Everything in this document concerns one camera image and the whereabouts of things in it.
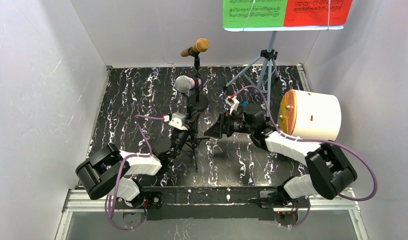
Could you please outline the black tripod mic stand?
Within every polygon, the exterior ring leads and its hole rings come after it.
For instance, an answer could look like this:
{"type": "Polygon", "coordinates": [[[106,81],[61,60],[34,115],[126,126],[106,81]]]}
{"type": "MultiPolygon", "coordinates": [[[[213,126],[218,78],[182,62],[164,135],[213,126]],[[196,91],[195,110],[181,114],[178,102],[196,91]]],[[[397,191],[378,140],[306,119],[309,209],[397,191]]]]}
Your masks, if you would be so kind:
{"type": "Polygon", "coordinates": [[[186,140],[186,145],[192,149],[193,160],[195,165],[195,170],[198,170],[198,163],[196,157],[196,147],[203,140],[208,140],[208,137],[197,137],[199,130],[199,117],[200,114],[205,111],[209,106],[209,99],[203,93],[201,93],[201,88],[203,86],[201,80],[201,73],[198,69],[194,70],[195,73],[188,74],[188,69],[186,69],[182,75],[177,77],[174,82],[175,89],[186,96],[186,127],[188,129],[189,138],[186,140]]]}

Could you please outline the purple glitter microphone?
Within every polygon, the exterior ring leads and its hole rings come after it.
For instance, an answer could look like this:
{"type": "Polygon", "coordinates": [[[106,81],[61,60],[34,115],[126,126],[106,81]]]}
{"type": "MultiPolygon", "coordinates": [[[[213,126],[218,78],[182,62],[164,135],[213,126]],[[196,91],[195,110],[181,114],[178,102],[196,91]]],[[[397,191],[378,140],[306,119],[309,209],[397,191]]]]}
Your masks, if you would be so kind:
{"type": "Polygon", "coordinates": [[[188,91],[199,88],[201,85],[202,80],[200,78],[187,75],[181,75],[174,81],[174,87],[180,93],[187,93],[188,91]]]}

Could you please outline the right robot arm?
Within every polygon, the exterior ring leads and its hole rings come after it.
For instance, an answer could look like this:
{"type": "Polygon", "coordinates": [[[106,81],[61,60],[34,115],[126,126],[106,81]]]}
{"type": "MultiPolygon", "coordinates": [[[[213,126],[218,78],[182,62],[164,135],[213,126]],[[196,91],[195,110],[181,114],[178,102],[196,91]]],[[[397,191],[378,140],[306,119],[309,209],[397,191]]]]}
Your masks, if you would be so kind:
{"type": "Polygon", "coordinates": [[[281,154],[307,167],[308,174],[290,177],[276,187],[275,201],[285,204],[312,195],[332,200],[358,177],[338,146],[287,139],[267,121],[264,110],[258,104],[250,103],[239,106],[233,112],[221,113],[204,135],[221,139],[234,133],[248,134],[258,148],[281,154]]]}

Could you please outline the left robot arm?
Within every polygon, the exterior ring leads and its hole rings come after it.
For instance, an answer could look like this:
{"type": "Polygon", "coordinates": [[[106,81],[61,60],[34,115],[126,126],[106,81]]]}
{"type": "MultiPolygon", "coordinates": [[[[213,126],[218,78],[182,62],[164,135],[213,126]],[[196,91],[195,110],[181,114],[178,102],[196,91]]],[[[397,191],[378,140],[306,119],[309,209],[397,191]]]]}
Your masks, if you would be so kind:
{"type": "Polygon", "coordinates": [[[183,115],[179,112],[164,115],[161,120],[173,127],[168,150],[155,153],[133,153],[120,150],[109,143],[77,166],[75,174],[91,200],[104,196],[132,201],[141,194],[138,183],[127,179],[130,175],[158,176],[173,165],[190,136],[196,133],[200,114],[194,110],[183,115]]]}

